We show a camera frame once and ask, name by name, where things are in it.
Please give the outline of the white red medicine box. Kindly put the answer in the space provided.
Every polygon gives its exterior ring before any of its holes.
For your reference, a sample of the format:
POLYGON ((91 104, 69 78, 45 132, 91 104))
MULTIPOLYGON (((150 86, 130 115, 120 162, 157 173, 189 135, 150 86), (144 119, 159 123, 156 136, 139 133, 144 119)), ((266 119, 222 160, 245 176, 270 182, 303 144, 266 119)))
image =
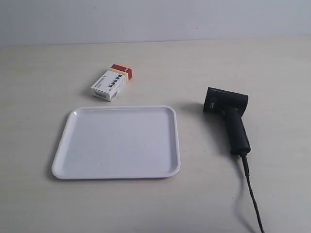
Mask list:
POLYGON ((132 79, 133 69, 114 63, 91 87, 93 96, 111 102, 132 79))

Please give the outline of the black handheld barcode scanner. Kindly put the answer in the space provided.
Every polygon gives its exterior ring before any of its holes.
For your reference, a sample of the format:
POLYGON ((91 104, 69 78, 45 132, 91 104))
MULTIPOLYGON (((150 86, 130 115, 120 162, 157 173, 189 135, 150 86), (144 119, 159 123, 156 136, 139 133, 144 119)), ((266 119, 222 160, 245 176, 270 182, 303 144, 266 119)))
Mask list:
POLYGON ((209 87, 203 111, 219 115, 224 123, 230 144, 230 154, 246 156, 251 147, 242 121, 248 95, 209 87))

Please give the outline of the white plastic tray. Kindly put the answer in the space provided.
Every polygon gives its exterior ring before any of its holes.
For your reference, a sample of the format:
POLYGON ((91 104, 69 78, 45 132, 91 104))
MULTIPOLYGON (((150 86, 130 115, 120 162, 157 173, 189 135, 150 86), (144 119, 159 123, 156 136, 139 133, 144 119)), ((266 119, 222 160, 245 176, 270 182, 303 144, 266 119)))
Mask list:
POLYGON ((96 180, 168 178, 180 167, 176 112, 153 105, 73 110, 51 169, 62 180, 96 180))

